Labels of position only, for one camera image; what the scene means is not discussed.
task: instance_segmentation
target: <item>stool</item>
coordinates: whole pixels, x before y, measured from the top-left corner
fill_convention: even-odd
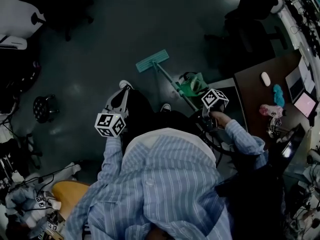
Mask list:
[[[33,114],[35,119],[43,124],[45,122],[52,122],[59,110],[56,109],[55,95],[48,95],[45,97],[39,96],[33,102]]]

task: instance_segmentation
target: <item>shirt sleeve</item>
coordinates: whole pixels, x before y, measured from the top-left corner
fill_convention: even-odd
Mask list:
[[[106,140],[103,156],[102,170],[98,174],[97,182],[89,187],[66,221],[65,236],[68,240],[82,239],[83,226],[88,221],[88,212],[92,201],[101,189],[117,178],[120,173],[123,154],[119,137]]]
[[[246,155],[259,155],[255,162],[255,168],[258,169],[267,164],[268,151],[264,150],[265,142],[256,136],[250,135],[236,121],[231,120],[225,126],[225,131],[235,143],[237,149]]]

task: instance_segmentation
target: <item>white box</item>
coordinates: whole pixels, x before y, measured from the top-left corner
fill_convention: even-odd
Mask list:
[[[202,98],[203,104],[207,109],[211,108],[218,101],[224,102],[224,107],[226,107],[229,103],[228,98],[224,95],[224,93],[220,90],[210,89]]]
[[[126,123],[121,114],[99,113],[94,127],[102,137],[116,138],[126,127]]]

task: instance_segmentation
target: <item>pink bottle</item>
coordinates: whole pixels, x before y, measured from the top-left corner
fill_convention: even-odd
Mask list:
[[[270,116],[273,118],[281,118],[286,115],[286,110],[280,106],[270,106],[263,104],[260,106],[259,112],[264,116]]]

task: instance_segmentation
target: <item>blue striped shirt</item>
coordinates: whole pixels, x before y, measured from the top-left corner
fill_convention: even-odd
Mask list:
[[[264,153],[264,142],[235,120],[227,134],[240,152]],[[225,200],[214,187],[222,177],[200,148],[178,136],[160,135],[152,147],[138,142],[123,160],[119,138],[108,138],[98,180],[73,209],[66,239],[145,239],[155,224],[175,239],[232,239]],[[256,167],[266,163],[260,155]]]

